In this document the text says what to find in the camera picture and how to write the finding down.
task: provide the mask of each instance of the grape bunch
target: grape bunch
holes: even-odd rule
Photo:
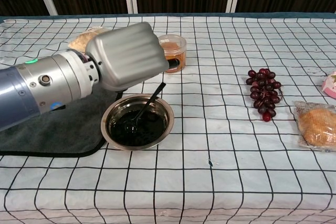
[[[250,97],[255,100],[253,107],[258,109],[259,114],[263,115],[262,119],[268,122],[276,116],[275,104],[280,102],[278,92],[281,93],[281,83],[276,81],[275,73],[269,69],[261,68],[257,73],[254,70],[249,70],[247,85],[252,85],[250,88]]]

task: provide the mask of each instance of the green indicator light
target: green indicator light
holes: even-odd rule
[[[38,61],[38,60],[37,60],[37,59],[34,59],[34,60],[26,61],[25,64],[35,63],[36,61]]]

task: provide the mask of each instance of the white tablecloth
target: white tablecloth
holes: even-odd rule
[[[0,67],[64,50],[89,27],[141,21],[188,43],[182,73],[160,74],[124,94],[166,82],[171,134],[139,152],[106,144],[83,158],[0,157],[0,222],[336,223],[336,155],[300,147],[293,115],[295,100],[336,104],[321,91],[336,70],[334,19],[7,20]],[[245,85],[248,70],[263,67],[284,92],[268,123]]]

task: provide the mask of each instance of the spoon handle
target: spoon handle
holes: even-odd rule
[[[144,107],[140,110],[140,112],[137,114],[137,116],[134,118],[135,121],[137,121],[141,115],[145,112],[145,110],[148,108],[148,106],[151,104],[156,99],[156,96],[163,90],[163,88],[166,86],[166,83],[162,82],[160,86],[156,89],[156,91],[152,94],[152,96],[149,98],[147,103],[145,104]]]

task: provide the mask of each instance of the plastic jar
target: plastic jar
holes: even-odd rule
[[[159,42],[167,60],[178,59],[180,61],[180,65],[177,68],[169,69],[166,73],[181,71],[185,67],[187,41],[179,35],[166,34],[159,37]]]

